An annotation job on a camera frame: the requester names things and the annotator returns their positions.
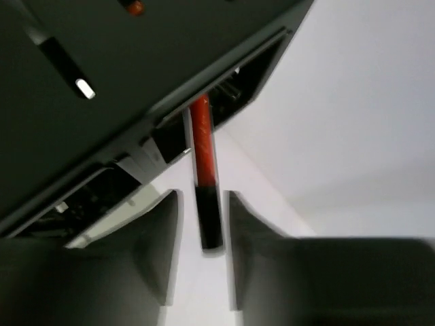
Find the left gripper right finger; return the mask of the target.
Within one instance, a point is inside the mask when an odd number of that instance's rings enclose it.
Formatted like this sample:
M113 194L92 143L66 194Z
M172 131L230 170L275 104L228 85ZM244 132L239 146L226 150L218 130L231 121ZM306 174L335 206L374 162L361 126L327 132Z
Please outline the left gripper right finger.
M226 194L244 325L433 325L434 240L288 236Z

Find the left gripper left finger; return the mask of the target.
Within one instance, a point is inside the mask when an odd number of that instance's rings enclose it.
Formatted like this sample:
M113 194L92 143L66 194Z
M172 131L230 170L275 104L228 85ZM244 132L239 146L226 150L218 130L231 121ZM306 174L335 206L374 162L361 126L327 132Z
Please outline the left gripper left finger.
M178 253L180 192L84 248L1 240L2 325L157 325Z

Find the red lip gloss tube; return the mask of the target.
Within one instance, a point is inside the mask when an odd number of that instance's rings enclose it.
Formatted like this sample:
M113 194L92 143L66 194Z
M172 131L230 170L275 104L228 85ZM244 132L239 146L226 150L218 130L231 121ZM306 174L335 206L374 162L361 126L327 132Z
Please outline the red lip gloss tube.
M209 97L198 97L189 107L195 161L195 196L203 251L223 247L222 220L215 173Z

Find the black slotted organizer box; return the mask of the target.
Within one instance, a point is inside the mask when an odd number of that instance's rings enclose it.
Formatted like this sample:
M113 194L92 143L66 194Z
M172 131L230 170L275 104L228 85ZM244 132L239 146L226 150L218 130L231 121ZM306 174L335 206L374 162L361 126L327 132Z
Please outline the black slotted organizer box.
M256 100L312 1L2 1L1 236L71 240Z

